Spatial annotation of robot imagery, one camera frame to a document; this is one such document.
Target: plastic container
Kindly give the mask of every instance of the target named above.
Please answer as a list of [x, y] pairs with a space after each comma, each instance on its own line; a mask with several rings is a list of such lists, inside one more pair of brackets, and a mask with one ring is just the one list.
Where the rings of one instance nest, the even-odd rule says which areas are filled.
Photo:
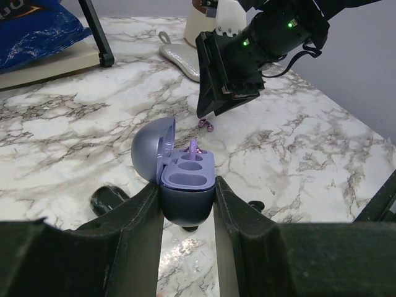
[[141, 128], [132, 141], [131, 157], [137, 173], [160, 185], [164, 216], [172, 223], [192, 227], [203, 223], [210, 214], [215, 194], [213, 153], [174, 150], [175, 118], [161, 118]]

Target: marble countertop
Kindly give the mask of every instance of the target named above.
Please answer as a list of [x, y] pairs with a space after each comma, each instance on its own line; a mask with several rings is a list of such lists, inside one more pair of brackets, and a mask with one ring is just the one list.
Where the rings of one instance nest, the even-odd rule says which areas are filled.
[[[199, 129], [199, 84], [158, 53], [159, 31], [184, 43], [185, 20], [102, 24], [112, 68], [0, 93], [0, 220], [47, 217], [76, 229], [95, 218], [89, 202], [100, 186], [138, 193], [146, 181], [132, 167], [132, 138], [164, 116], [176, 117], [176, 147], [198, 138], [217, 175], [240, 198], [263, 201], [276, 222], [351, 222], [396, 168], [393, 145], [294, 72], [210, 117], [212, 133]], [[195, 233], [165, 222], [157, 291], [219, 296], [212, 216]]]

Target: blue plastic bag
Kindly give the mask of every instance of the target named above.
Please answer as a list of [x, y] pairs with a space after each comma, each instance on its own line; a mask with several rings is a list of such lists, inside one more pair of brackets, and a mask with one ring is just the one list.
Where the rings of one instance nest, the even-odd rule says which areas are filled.
[[58, 0], [0, 0], [0, 73], [59, 53], [91, 34]]

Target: gray pouch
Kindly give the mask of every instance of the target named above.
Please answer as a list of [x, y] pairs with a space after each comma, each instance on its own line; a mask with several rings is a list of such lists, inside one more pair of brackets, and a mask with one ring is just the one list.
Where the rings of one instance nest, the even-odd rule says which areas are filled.
[[197, 50], [189, 45], [172, 44], [166, 32], [158, 34], [164, 45], [160, 47], [160, 53], [174, 62], [184, 74], [191, 80], [199, 82], [199, 62]]

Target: robotic arm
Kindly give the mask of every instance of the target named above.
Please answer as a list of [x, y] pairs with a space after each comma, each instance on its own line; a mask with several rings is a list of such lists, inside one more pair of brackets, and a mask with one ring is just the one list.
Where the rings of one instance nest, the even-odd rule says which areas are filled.
[[[303, 50], [284, 72], [305, 54], [317, 58], [327, 41], [328, 20], [349, 7], [380, 0], [238, 0], [245, 11], [260, 10], [251, 23], [233, 37], [202, 32], [196, 39], [200, 67], [197, 115], [214, 111], [218, 116], [243, 105], [264, 89], [262, 71], [286, 58], [299, 45]], [[215, 1], [202, 0], [202, 5]]]

